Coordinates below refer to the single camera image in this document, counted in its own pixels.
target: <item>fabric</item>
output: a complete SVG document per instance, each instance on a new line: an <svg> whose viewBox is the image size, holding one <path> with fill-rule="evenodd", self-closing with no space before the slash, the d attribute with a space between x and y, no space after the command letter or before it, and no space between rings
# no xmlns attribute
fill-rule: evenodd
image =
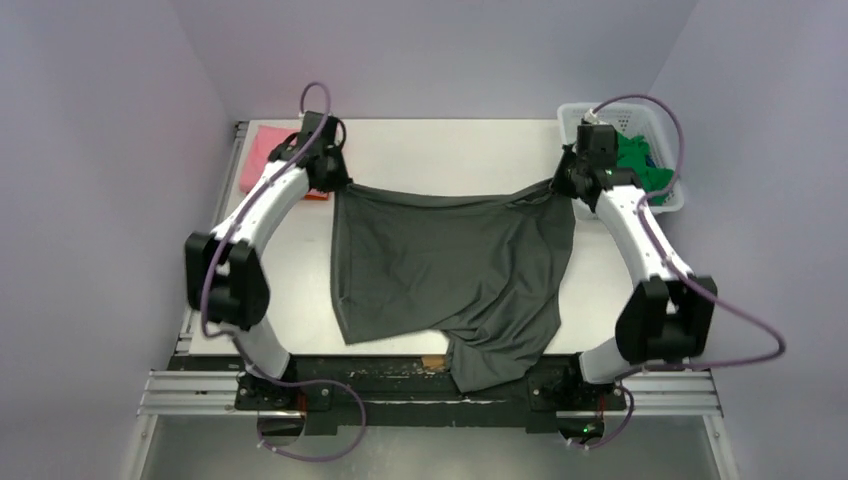
<svg viewBox="0 0 848 480"><path fill-rule="evenodd" d="M646 192L662 190L671 181L674 170L669 168L658 168L651 160L651 147L642 135L627 138L618 134L618 161L619 167L632 168L642 181L642 188ZM667 195L651 199L651 205L662 205Z"/></svg>
<svg viewBox="0 0 848 480"><path fill-rule="evenodd" d="M548 184L478 197L338 192L331 277L345 342L438 329L461 391L523 376L559 328L574 237L571 200Z"/></svg>

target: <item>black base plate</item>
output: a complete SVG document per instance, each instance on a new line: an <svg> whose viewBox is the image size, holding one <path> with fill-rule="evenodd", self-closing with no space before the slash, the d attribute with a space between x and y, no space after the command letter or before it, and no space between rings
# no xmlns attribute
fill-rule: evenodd
<svg viewBox="0 0 848 480"><path fill-rule="evenodd" d="M557 411L598 409L598 395L603 393L574 395L573 389L564 389L563 376L573 361L570 355L544 356L523 378L466 394L459 392L449 372L428 368L417 356L297 355L283 379L333 379L351 386L366 401L372 426L516 427L542 433L560 430ZM173 357L169 365L169 370L242 369L241 360L232 356ZM607 410L625 408L621 397L606 394L604 400ZM332 435L340 425L360 422L356 402L341 388L286 389L251 375L239 379L235 408L308 412L307 435Z"/></svg>

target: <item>white plastic basket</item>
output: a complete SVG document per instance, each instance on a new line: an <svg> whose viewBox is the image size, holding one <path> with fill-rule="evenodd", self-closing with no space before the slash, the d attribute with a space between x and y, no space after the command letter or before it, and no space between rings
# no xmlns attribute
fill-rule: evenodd
<svg viewBox="0 0 848 480"><path fill-rule="evenodd" d="M597 103L566 103L557 109L559 120L559 136L563 145L573 143L577 138L577 125L586 113L586 110L598 106ZM613 103L604 107L598 117L614 126L616 130L628 138L637 135L645 137L645 141L651 147L651 158L657 167L674 169L677 165L677 157L668 143L668 135L663 129L663 124L657 118L653 110L633 103ZM597 218L589 206L580 200L574 201L575 212L581 218ZM683 186L678 181L674 184L662 205L652 205L651 212L655 215L664 212L675 212L683 208Z"/></svg>

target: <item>cable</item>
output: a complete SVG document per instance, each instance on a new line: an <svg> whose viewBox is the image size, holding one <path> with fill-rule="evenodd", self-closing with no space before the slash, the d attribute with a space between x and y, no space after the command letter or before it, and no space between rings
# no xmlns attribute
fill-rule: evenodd
<svg viewBox="0 0 848 480"><path fill-rule="evenodd" d="M338 148L339 150L341 150L341 149L343 149L343 148L344 148L344 144L345 144L345 142L347 141L347 127L345 126L345 124L344 124L344 122L342 121L342 119L339 119L339 125L342 127L342 141L341 141L341 142L339 142L339 144L338 144L337 148Z"/></svg>
<svg viewBox="0 0 848 480"><path fill-rule="evenodd" d="M636 402L633 400L633 392L631 392L630 389L625 387L624 385L619 385L616 388L621 390L621 392L627 396L627 413L624 414L624 420L621 421L621 423L618 425L618 428L616 428L612 433L601 437L598 443L595 443L593 445L580 445L579 448L581 448L582 450L594 450L596 448L603 447L604 445L613 441L615 437L619 436L621 432L623 432L624 429L627 427L627 424L630 423L630 419L633 417L633 410L636 409ZM570 446L571 440L569 439L568 441L566 441L566 444Z"/></svg>
<svg viewBox="0 0 848 480"><path fill-rule="evenodd" d="M318 127L316 128L316 132L321 132L324 129L324 126L327 124L327 118L330 115L330 89L327 88L327 86L324 85L321 82L311 82L311 83L309 83L306 86L306 88L303 89L303 93L300 95L300 111L301 111L301 113L303 112L304 102L306 100L306 94L309 92L310 89L312 89L312 87L319 87L319 88L321 88L321 90L324 91L324 98L325 98L326 106L325 106L325 110L324 110L324 115L321 117L321 121L318 123ZM273 182L275 182L278 178L280 178L283 174L285 174L289 169L292 168L292 166L294 166L297 163L298 160L300 160L300 158L303 156L304 152L306 152L309 149L309 147L312 146L312 144L315 142L315 140L318 137L319 137L319 135L317 135L317 134L310 136L309 139L303 144L303 146L298 149L298 151L294 154L294 156L292 156L292 158L289 159L289 161L287 161L282 166L282 168L280 168L273 175L271 175L270 177L265 179L265 181L261 185L258 185L256 188L254 188L250 192L249 197L247 198L247 200L244 203L244 206L236 214L236 217L233 219L229 228L227 228L227 231L221 237L221 240L218 243L218 247L215 249L215 252L212 254L212 260L209 262L209 269L206 271L206 278L203 281L203 289L201 290L201 293L200 293L200 329L203 332L203 335L207 338L216 338L216 337L220 337L220 336L223 336L223 335L228 336L230 338L230 340L233 342L233 345L235 346L236 351L238 351L239 355L241 355L241 357L244 359L245 368L249 369L253 375L260 377L260 378L262 378L262 379L264 379L264 380L266 380L266 381L268 381L268 382L270 382L274 385L284 387L284 388L300 388L300 387L306 387L306 386L310 386L310 385L332 385L332 386L335 386L335 387L339 387L342 390L349 393L350 396L353 397L353 399L358 404L359 412L360 412L361 417L362 417L362 424L359 428L359 432L357 433L356 437L353 439L352 442L350 442L350 444L347 447L345 447L342 450L340 450L336 453L333 453L331 455L307 456L307 455L300 455L300 454L297 454L297 453L291 453L291 452L287 452L285 450L281 450L281 449L269 444L265 440L265 438L262 436L262 432L260 431L259 426L257 425L256 432L257 432L257 435L259 436L259 446L264 447L264 448L270 450L271 452L276 453L278 455L282 455L284 457L293 458L295 460L300 460L300 461L304 461L304 462L313 462L313 463L331 462L333 460L339 459L339 458L347 455L351 451L353 451L353 449L355 449L359 445L359 443L362 441L362 437L365 436L365 427L366 427L365 403L362 401L362 398L360 398L359 395L357 395L356 392L352 388L350 388L350 386L345 385L344 383L338 382L336 380L323 380L323 379L321 379L321 380L306 380L306 381L303 381L303 382L284 382L284 381L277 379L277 378L274 378L271 375L268 375L267 373L262 371L262 369L259 368L253 362L253 360L250 359L247 352L244 350L243 345L241 344L239 339L236 338L235 334L233 334L232 332L227 331L227 330L220 330L218 332L210 332L209 331L209 293L212 289L212 280L215 277L215 266L218 265L218 262L221 260L221 255L223 255L224 248L226 247L226 245L229 244L230 239L232 239L233 234L235 234L236 230L241 225L241 222L244 220L244 217L247 215L247 212L253 207L253 205L256 204L256 202L259 200L259 197L261 197L262 194L264 194L268 190L268 188L271 186L271 184Z"/></svg>
<svg viewBox="0 0 848 480"><path fill-rule="evenodd" d="M639 371L642 371L642 370L648 370L648 371L675 371L675 370L682 370L682 369L705 370L707 368L724 368L724 367L737 367L737 366L743 366L743 365L753 365L753 364L757 364L757 363L767 362L769 360L774 360L774 359L782 356L786 352L786 339L783 337L783 335L779 331L777 331L776 328L772 327L771 325L766 323L764 320L758 318L754 314L748 313L745 310L743 310L742 308L740 308L740 307L738 307L738 306L736 306L736 305L734 305L734 304L732 304L728 301L725 301L721 298L718 298L718 296L713 295L712 292L708 291L707 289L698 285L695 281L690 279L685 273L683 273L679 268L677 268L676 265L674 265L674 262L672 261L671 256L669 256L668 252L665 251L665 249L662 246L662 242L660 242L660 239L657 236L656 232L654 232L654 230L651 228L650 224L648 223L648 218L647 218L647 213L646 213L646 210L648 209L648 201L650 199L654 198L654 197L659 197L659 196L668 194L671 191L674 184L677 183L677 180L680 177L680 172L681 172L681 170L683 170L683 162L685 160L686 141L685 141L685 138L683 137L683 127L680 125L680 120L677 118L677 115L675 115L674 112L671 111L671 108L669 108L668 105L666 105L662 100L655 98L651 95L645 95L645 94L642 94L642 93L631 93L631 94L627 94L627 95L620 95L618 97L611 98L611 99L601 103L600 105L598 105L597 107L592 109L592 113L597 114L599 111L601 111L601 109L603 109L607 105L609 105L611 103L618 102L620 100L625 100L625 99L628 99L628 98L640 98L640 99L643 99L643 100L648 100L650 102L653 102L654 104L656 104L657 106L662 108L665 111L665 113L668 114L669 118L671 118L672 123L674 123L675 130L677 130L677 138L678 138L677 167L674 169L674 173L671 176L671 180L669 180L668 185L666 185L665 188L663 188L662 190L657 190L655 192L646 192L645 196L642 197L641 199L639 199L639 201L636 204L636 209L637 209L638 216L639 216L639 222L642 224L642 228L645 229L645 233L648 235L648 238L650 239L651 244L656 249L660 258L663 259L663 264L666 267L668 267L668 269L671 270L671 272L674 273L677 276L677 278L679 278L680 281L683 282L684 285L686 285L688 288L692 289L698 295L700 295L700 296L704 297L705 299L707 299L708 301L712 302L713 304L723 308L724 310L732 313L733 315L736 315L737 317L747 321L748 323L751 323L752 325L754 325L754 326L760 328L761 330L765 331L766 333L768 333L772 338L775 339L775 341L777 341L777 349L775 351L771 352L771 353L766 353L766 354L763 354L763 355L756 355L756 356L747 357L747 358L740 358L740 359L735 359L735 360L724 360L724 361L704 362L704 363L690 363L690 364L667 364L667 365L650 365L650 366L646 365L644 367L634 368L633 370L622 375L620 378L628 377L628 376L632 375L633 373L636 373L636 372L639 372Z"/></svg>

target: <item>green cloth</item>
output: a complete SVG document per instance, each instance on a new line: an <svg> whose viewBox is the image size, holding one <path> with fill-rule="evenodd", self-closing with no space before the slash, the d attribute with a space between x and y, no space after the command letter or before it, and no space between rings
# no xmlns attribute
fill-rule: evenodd
<svg viewBox="0 0 848 480"><path fill-rule="evenodd" d="M651 146L645 141L645 137L637 135L627 138L618 134L618 162L619 167L632 168L639 179L642 180L642 188L646 192L662 190L671 181L674 170L670 168L658 168L648 165L647 158L651 155ZM651 199L651 205L662 205L668 195L662 195Z"/></svg>

